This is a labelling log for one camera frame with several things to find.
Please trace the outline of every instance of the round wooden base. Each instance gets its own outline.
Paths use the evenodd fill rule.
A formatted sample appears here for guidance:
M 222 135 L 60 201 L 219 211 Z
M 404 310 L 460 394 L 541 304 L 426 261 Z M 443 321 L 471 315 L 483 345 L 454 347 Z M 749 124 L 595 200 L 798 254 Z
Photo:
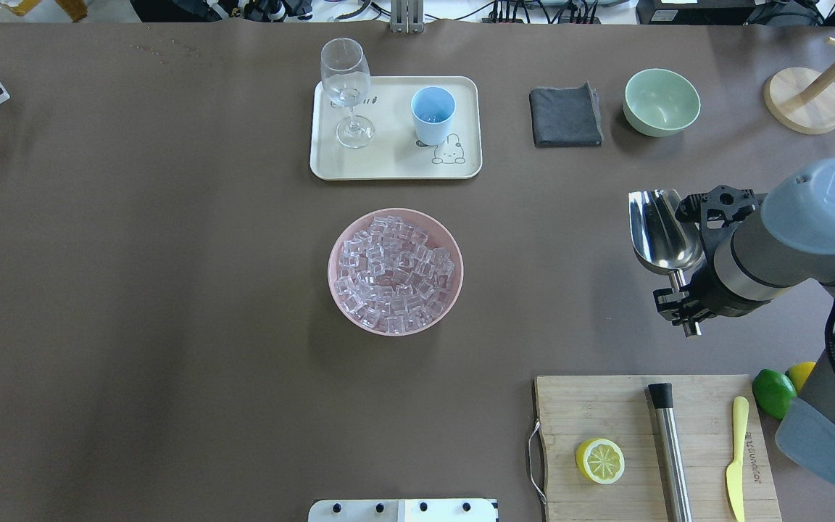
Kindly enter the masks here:
M 835 83 L 808 102 L 801 98 L 819 75 L 817 70 L 792 67 L 779 70 L 765 82 L 765 106 L 786 128 L 810 135 L 835 129 Z

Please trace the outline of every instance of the wine glass base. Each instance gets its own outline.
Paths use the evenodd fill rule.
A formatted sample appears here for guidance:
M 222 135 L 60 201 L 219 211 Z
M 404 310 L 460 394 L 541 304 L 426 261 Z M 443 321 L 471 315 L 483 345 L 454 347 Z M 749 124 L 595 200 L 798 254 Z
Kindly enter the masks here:
M 361 149 L 369 145 L 375 128 L 368 118 L 354 116 L 344 118 L 337 125 L 337 139 L 348 149 Z

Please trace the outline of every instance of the wine glass stem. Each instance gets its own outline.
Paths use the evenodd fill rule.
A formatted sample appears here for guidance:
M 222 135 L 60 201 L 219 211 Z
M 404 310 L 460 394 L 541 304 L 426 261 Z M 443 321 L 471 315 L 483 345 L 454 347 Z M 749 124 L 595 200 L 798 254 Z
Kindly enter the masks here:
M 357 122 L 357 116 L 354 115 L 354 107 L 356 106 L 350 106 L 350 133 L 359 132 L 359 122 Z

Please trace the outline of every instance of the bowl of ice cubes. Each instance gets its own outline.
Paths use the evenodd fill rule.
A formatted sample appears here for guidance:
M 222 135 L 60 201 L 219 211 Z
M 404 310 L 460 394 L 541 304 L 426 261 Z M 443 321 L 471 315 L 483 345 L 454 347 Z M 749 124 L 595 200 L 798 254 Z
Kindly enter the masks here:
M 328 259 L 341 312 L 372 334 L 416 334 L 437 324 L 463 285 L 463 257 L 439 221 L 407 208 L 369 212 L 347 227 Z

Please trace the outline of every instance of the metal muddler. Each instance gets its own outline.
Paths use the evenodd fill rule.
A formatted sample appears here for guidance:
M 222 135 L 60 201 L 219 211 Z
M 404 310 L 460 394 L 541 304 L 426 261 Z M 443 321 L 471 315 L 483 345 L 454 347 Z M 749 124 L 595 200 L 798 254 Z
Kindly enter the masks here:
M 665 471 L 669 483 L 669 500 L 672 502 L 670 518 L 675 522 L 691 522 L 689 488 L 685 483 L 682 451 L 678 448 L 676 411 L 672 407 L 672 383 L 649 385 L 649 396 L 656 409 L 656 426 L 662 437 L 665 452 Z

